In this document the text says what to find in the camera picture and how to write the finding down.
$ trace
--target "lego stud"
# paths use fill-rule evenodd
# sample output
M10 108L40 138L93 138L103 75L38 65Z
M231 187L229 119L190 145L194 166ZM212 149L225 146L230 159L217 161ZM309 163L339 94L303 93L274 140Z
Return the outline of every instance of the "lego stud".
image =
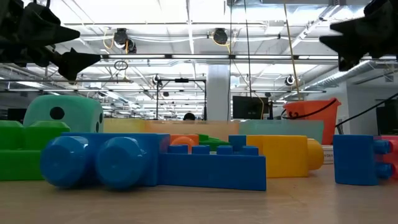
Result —
M40 155L40 171L44 179L61 188L73 187L87 168L83 137L62 136L50 141Z
M99 180L115 190L136 185L147 167L146 154L134 138L116 137L106 141L96 156Z
M192 154L201 154L201 155L209 155L210 154L210 146L193 146L192 147Z
M232 146L218 146L217 155L232 155Z
M259 148L256 146L243 146L242 147L242 155L245 156L258 156Z
M376 154L388 154L391 152L391 145L388 140L375 140L373 142L373 151Z
M188 154L188 145L173 145L167 149L168 153Z
M391 164L377 162L376 163L376 175L382 179L390 178L394 173L394 168Z

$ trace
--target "white column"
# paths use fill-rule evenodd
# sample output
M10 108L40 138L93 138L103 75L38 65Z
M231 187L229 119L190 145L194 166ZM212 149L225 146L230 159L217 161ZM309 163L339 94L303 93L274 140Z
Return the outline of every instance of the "white column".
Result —
M207 73L207 120L230 119L229 65L209 65Z

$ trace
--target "orange basket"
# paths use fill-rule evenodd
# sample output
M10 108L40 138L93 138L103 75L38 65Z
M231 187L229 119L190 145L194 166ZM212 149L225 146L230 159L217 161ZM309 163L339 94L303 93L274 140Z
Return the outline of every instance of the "orange basket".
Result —
M287 119L307 119L323 121L322 144L329 145L333 142L335 133L337 107L341 103L336 99L308 100L284 105Z

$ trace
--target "table surface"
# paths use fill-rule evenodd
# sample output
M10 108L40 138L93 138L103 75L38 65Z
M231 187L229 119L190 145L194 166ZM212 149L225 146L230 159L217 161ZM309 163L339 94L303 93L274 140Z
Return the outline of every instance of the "table surface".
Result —
M398 182L336 185L333 165L268 179L267 192L157 186L129 192L0 182L1 223L398 223Z

